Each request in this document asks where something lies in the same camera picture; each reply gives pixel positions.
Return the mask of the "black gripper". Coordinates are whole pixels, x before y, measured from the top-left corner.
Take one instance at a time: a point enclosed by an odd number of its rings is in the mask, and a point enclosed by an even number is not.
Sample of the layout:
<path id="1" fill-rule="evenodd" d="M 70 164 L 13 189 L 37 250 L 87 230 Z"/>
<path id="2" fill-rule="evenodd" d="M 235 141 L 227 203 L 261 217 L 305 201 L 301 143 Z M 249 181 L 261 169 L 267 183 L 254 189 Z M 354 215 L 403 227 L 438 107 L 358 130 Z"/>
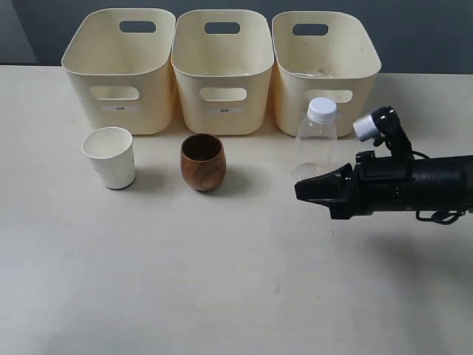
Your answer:
<path id="1" fill-rule="evenodd" d="M 375 212 L 413 212 L 417 208 L 408 190 L 413 184 L 414 159 L 375 156 L 374 151 L 355 156 L 355 168 L 346 163 L 340 168 L 297 182 L 294 186 L 298 200 L 329 209 L 332 220 L 370 216 Z M 344 197 L 352 175 L 355 177 L 353 200 Z"/>

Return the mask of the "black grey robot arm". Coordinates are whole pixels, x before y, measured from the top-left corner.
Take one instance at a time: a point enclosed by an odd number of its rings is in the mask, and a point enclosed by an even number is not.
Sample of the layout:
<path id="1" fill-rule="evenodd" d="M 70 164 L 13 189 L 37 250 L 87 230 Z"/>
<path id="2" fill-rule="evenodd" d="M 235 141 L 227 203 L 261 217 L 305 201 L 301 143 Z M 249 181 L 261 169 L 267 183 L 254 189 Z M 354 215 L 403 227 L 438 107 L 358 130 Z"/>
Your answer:
<path id="1" fill-rule="evenodd" d="M 432 212 L 437 220 L 472 210 L 470 155 L 416 160 L 365 151 L 355 160 L 354 166 L 296 183 L 297 199 L 327 207 L 334 220 L 375 212 Z"/>

